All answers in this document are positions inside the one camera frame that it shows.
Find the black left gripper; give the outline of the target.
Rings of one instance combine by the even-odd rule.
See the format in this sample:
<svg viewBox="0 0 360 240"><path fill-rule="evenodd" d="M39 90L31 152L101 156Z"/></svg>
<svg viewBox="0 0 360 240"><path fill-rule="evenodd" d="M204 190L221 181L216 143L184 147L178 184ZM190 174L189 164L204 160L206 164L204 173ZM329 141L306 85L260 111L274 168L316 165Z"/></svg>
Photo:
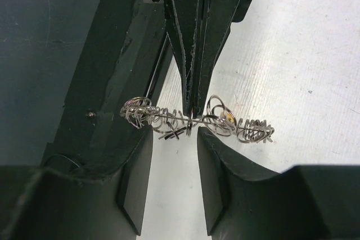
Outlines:
<svg viewBox="0 0 360 240"><path fill-rule="evenodd" d="M186 116L201 116L215 63L231 22L241 22L252 0L203 0L199 32L199 0L143 0L163 4L165 26L181 75Z"/></svg>

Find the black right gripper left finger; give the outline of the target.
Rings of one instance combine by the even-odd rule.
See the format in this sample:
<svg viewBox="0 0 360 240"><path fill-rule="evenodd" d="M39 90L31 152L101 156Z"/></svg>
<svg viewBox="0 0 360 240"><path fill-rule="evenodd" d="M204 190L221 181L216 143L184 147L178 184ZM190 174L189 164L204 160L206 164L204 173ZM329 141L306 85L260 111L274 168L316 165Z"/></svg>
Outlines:
<svg viewBox="0 0 360 240"><path fill-rule="evenodd" d="M2 239L136 239L142 230L153 133L135 131L114 157L71 173L1 167Z"/></svg>

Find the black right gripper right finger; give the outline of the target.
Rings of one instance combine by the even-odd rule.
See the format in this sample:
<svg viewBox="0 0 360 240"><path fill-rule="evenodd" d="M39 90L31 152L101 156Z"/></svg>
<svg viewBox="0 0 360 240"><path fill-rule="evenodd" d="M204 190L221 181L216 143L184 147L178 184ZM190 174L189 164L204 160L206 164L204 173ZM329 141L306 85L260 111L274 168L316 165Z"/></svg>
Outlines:
<svg viewBox="0 0 360 240"><path fill-rule="evenodd" d="M358 239L359 166L297 165L277 173L197 133L206 231L212 239Z"/></svg>

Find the key with yellow tag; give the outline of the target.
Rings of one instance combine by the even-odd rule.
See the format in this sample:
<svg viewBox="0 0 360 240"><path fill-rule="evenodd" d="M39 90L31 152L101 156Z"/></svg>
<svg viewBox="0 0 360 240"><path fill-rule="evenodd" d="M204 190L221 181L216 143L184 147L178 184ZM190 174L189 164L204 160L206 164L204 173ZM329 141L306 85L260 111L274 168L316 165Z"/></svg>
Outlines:
<svg viewBox="0 0 360 240"><path fill-rule="evenodd" d="M224 118L226 121L228 121L228 122L230 122L230 123L233 123L233 124L234 124L235 121L236 121L233 113L228 112L228 111L222 112L220 116L221 116L221 118Z"/></svg>

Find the silver metal keyring disc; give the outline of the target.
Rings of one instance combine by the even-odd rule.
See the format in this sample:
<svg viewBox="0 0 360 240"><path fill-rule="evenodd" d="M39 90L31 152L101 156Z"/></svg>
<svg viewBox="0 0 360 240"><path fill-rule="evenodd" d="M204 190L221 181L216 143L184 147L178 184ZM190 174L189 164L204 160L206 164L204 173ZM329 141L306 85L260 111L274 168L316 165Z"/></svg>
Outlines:
<svg viewBox="0 0 360 240"><path fill-rule="evenodd" d="M235 136L240 143L272 142L274 127L266 120L237 119L230 123L221 118L222 112L233 113L217 95L212 95L205 106L205 114L196 119L194 116L184 116L180 110L170 110L166 107L154 106L147 97L134 97L124 104L120 116L125 118L137 129L145 125L152 127L160 134L161 139L179 139L181 134L191 135L193 128L203 125L213 134L221 137Z"/></svg>

